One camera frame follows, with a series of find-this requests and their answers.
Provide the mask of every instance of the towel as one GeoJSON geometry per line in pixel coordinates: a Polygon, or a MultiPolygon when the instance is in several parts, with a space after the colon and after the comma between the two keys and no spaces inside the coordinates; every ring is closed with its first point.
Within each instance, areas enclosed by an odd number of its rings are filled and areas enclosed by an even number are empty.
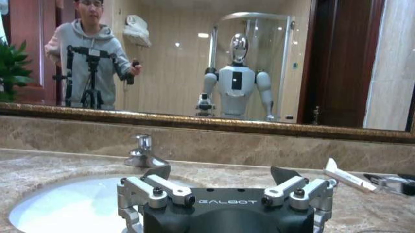
{"type": "Polygon", "coordinates": [[[7,13],[7,0],[0,0],[0,40],[6,43],[1,15],[7,13]]]}
{"type": "Polygon", "coordinates": [[[123,35],[129,42],[134,45],[150,47],[149,32],[146,29],[146,22],[139,16],[127,15],[123,27],[123,35]]]}

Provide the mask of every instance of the tripod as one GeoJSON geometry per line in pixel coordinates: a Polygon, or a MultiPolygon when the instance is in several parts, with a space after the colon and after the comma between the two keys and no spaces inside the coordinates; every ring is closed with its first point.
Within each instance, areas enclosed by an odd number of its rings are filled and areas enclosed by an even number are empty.
{"type": "Polygon", "coordinates": [[[79,99],[79,102],[83,108],[90,108],[90,109],[101,109],[101,105],[102,105],[101,92],[95,90],[94,88],[98,59],[99,59],[99,56],[86,55],[86,62],[87,62],[89,73],[90,73],[90,76],[89,76],[90,89],[83,90],[83,94],[79,99]]]}
{"type": "Polygon", "coordinates": [[[70,107],[71,102],[71,65],[73,65],[73,55],[74,53],[78,53],[81,55],[86,56],[86,62],[87,62],[87,67],[89,67],[89,83],[90,83],[90,88],[87,90],[83,90],[82,97],[81,97],[81,104],[83,108],[90,108],[90,109],[101,109],[102,105],[102,98],[101,98],[101,93],[98,90],[94,88],[94,81],[95,81],[95,73],[97,73],[97,65],[98,61],[101,58],[107,58],[111,60],[113,66],[114,66],[114,71],[115,74],[119,78],[119,80],[126,80],[126,84],[131,85],[133,84],[133,76],[129,73],[125,73],[121,75],[119,67],[117,64],[117,58],[115,54],[107,54],[105,51],[89,49],[86,47],[73,47],[67,46],[66,47],[66,76],[55,75],[53,76],[53,79],[59,81],[62,79],[66,79],[66,92],[65,92],[65,106],[70,107]]]}

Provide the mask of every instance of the screw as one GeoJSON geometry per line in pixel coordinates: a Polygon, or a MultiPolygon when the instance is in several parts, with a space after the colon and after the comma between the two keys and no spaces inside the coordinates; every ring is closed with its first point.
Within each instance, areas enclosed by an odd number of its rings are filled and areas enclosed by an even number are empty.
{"type": "Polygon", "coordinates": [[[302,198],[304,197],[304,189],[297,189],[296,191],[293,191],[293,195],[296,195],[297,198],[302,198]]]}
{"type": "Polygon", "coordinates": [[[153,195],[159,196],[162,194],[162,189],[159,187],[153,188],[153,195]]]}
{"type": "Polygon", "coordinates": [[[272,205],[272,199],[269,197],[262,197],[260,199],[260,202],[264,206],[270,206],[272,205]]]}
{"type": "Polygon", "coordinates": [[[194,202],[195,202],[195,197],[193,195],[189,195],[189,196],[185,197],[183,206],[185,207],[191,207],[194,202]]]}
{"type": "Polygon", "coordinates": [[[121,185],[123,185],[125,180],[126,180],[126,178],[125,178],[125,177],[119,179],[119,181],[118,181],[118,182],[121,183],[121,185]]]}

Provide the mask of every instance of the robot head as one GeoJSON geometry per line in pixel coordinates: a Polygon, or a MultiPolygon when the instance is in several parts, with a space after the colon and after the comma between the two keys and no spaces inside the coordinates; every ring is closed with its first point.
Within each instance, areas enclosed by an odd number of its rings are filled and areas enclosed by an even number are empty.
{"type": "Polygon", "coordinates": [[[244,63],[248,53],[248,38],[244,34],[236,34],[230,41],[232,61],[234,63],[244,63]]]}

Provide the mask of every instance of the shower enclosure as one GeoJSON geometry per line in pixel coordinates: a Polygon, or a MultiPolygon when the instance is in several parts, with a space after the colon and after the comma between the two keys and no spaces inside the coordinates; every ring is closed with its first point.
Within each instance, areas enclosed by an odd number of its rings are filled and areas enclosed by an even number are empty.
{"type": "MultiPolygon", "coordinates": [[[[229,43],[236,33],[246,35],[249,49],[245,65],[254,71],[265,71],[270,76],[273,95],[273,116],[280,119],[282,82],[290,35],[290,17],[256,12],[238,12],[224,16],[213,26],[209,43],[208,67],[217,70],[230,63],[229,43]]],[[[217,90],[212,101],[220,112],[217,90]]],[[[265,111],[260,94],[253,91],[245,112],[245,119],[262,120],[265,111]]]]}

